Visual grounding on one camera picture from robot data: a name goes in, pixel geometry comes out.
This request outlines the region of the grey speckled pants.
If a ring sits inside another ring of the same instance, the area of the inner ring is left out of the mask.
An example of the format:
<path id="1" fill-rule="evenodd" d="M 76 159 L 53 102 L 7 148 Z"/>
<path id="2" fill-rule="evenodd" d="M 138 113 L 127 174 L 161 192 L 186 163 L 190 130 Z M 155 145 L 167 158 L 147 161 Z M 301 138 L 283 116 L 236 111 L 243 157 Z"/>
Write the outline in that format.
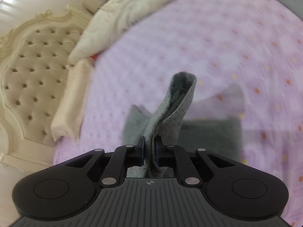
<path id="1" fill-rule="evenodd" d="M 175 74 L 167 93 L 155 113 L 143 106 L 131 106 L 123 130 L 123 144 L 135 145 L 145 137 L 147 153 L 142 166 L 128 169 L 127 176 L 159 178 L 171 176 L 172 170 L 156 164 L 154 138 L 159 135 L 165 145 L 178 145 L 188 152 L 205 148 L 235 161 L 242 154 L 241 122 L 245 97 L 238 84 L 221 91 L 223 101 L 215 96 L 193 102 L 197 78 L 187 72 Z"/>

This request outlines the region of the red item under quilt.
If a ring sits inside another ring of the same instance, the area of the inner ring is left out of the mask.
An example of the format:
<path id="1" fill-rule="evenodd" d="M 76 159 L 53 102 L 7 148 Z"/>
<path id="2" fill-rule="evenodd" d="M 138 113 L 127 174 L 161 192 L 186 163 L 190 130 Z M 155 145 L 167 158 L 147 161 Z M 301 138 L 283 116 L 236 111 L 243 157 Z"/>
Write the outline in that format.
<path id="1" fill-rule="evenodd" d="M 92 55 L 90 58 L 93 59 L 94 61 L 96 61 L 99 57 L 99 54 L 94 54 Z"/>

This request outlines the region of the beige pillow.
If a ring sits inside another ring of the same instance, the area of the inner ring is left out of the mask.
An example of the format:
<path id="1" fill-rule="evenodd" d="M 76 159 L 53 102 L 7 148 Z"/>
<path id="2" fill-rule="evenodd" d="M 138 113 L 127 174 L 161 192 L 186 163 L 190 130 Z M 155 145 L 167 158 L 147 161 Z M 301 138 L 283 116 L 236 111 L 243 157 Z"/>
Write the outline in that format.
<path id="1" fill-rule="evenodd" d="M 91 58 L 83 58 L 68 68 L 65 91 L 50 128 L 54 141 L 61 137 L 73 141 L 79 139 L 93 71 L 94 60 Z"/>

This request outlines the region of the beige quilt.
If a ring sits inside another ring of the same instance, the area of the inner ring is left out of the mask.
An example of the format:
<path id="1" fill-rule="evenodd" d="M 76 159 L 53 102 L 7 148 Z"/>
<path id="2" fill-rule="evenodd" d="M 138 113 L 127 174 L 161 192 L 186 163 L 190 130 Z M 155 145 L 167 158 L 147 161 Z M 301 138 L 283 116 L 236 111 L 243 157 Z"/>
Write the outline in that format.
<path id="1" fill-rule="evenodd" d="M 69 54 L 72 64 L 110 47 L 133 24 L 158 11 L 172 0 L 109 0 L 92 17 Z"/>

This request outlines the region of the pink patterned bed sheet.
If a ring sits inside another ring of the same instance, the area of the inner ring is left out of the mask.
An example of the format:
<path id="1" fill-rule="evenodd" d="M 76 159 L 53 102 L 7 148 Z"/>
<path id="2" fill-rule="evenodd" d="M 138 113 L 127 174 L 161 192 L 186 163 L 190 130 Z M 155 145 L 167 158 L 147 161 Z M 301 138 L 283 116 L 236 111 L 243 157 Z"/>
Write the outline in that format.
<path id="1" fill-rule="evenodd" d="M 302 226 L 302 21 L 275 0 L 176 0 L 133 26 L 97 58 L 80 139 L 53 162 L 125 144 L 131 106 L 155 112 L 181 71 L 197 77 L 186 117 L 237 117 L 241 162 L 287 185 L 283 218 Z"/>

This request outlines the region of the cream tufted headboard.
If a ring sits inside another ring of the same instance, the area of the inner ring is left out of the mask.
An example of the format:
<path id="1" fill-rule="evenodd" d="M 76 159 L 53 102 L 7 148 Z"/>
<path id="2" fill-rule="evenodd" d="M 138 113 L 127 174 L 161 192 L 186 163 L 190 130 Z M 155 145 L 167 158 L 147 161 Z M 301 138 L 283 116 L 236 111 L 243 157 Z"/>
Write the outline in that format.
<path id="1" fill-rule="evenodd" d="M 37 172 L 52 163 L 50 126 L 68 76 L 68 56 L 91 15 L 68 6 L 37 14 L 1 36 L 1 165 Z"/>

